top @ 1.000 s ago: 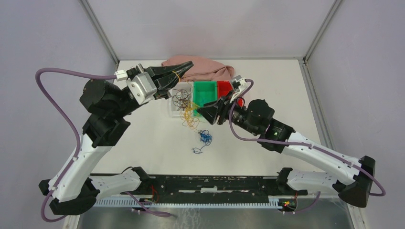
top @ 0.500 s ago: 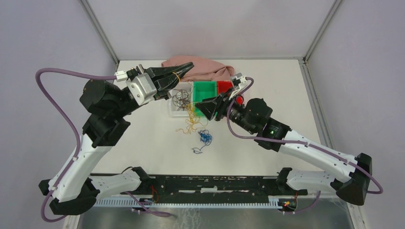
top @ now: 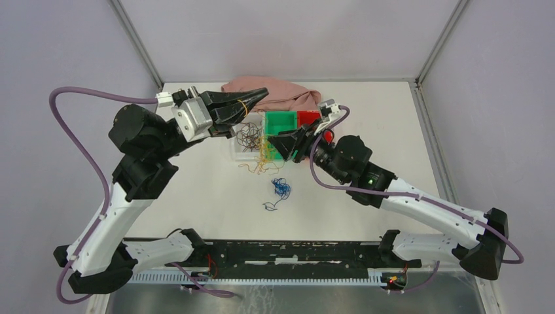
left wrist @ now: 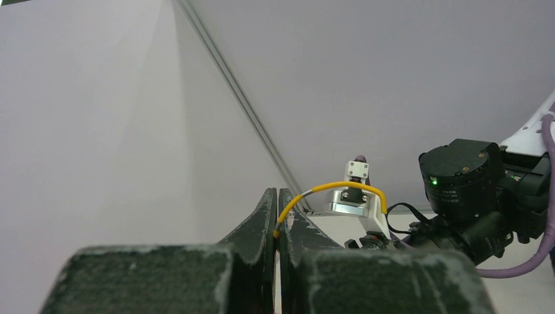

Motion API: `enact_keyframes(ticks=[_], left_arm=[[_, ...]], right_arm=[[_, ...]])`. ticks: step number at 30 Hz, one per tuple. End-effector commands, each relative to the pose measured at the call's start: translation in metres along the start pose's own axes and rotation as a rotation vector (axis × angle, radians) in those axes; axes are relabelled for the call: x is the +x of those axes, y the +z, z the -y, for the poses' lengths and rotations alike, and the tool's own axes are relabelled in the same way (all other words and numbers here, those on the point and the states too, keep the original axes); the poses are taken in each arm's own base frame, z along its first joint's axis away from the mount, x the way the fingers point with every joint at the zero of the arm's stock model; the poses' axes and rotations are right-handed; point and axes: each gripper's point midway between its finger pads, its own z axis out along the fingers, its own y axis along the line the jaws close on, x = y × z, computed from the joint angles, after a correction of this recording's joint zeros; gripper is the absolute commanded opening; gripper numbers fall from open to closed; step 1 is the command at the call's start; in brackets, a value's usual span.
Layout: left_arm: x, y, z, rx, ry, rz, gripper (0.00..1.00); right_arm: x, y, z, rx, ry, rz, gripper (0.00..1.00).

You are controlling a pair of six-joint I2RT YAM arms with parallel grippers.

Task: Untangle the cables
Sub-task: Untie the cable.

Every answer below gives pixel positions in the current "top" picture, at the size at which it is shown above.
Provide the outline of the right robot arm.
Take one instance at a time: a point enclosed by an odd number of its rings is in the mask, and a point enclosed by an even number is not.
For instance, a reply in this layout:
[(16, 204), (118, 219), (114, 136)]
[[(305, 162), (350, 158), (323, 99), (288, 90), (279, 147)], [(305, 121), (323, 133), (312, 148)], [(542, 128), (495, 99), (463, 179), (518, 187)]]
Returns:
[(362, 139), (345, 135), (328, 142), (307, 125), (271, 135), (269, 143), (285, 161), (309, 160), (338, 182), (353, 201), (412, 218), (437, 234), (389, 230), (378, 249), (379, 261), (394, 267), (401, 261), (457, 263), (470, 274), (495, 281), (508, 241), (506, 212), (472, 210), (417, 189), (391, 171), (370, 162), (372, 151)]

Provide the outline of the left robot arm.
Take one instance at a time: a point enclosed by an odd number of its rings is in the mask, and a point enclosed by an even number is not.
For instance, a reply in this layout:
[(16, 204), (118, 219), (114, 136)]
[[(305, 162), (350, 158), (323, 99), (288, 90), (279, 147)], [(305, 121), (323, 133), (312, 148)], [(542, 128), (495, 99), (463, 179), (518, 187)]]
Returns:
[[(108, 181), (75, 134), (63, 121), (60, 94), (84, 94), (120, 101), (109, 138), (122, 153)], [(154, 241), (127, 242), (128, 230), (160, 197), (177, 173), (170, 160), (210, 137), (232, 138), (235, 125), (268, 95), (266, 88), (246, 92), (198, 92), (195, 87), (153, 98), (132, 98), (78, 87), (53, 90), (49, 105), (58, 124), (81, 150), (103, 187), (103, 203), (83, 233), (54, 250), (61, 281), (85, 300), (110, 294), (133, 276), (171, 263), (200, 265), (207, 245), (193, 229), (178, 230)]]

